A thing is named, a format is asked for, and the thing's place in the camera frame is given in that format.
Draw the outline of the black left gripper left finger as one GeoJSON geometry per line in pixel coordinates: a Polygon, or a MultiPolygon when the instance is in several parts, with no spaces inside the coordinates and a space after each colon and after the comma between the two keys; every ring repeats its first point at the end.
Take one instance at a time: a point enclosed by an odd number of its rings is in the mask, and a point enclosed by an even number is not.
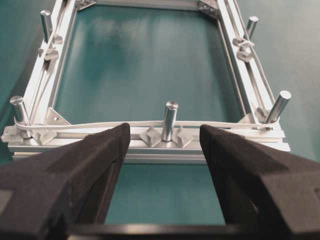
{"type": "Polygon", "coordinates": [[[123,123],[2,165],[1,239],[44,240],[74,223],[104,223],[129,143],[123,123]]]}

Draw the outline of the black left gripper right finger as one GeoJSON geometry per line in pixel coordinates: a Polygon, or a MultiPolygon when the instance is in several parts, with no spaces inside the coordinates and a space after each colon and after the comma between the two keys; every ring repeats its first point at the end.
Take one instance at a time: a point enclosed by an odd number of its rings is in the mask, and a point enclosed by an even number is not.
{"type": "Polygon", "coordinates": [[[226,223],[259,239],[319,239],[318,162],[209,125],[199,133],[226,223]]]}

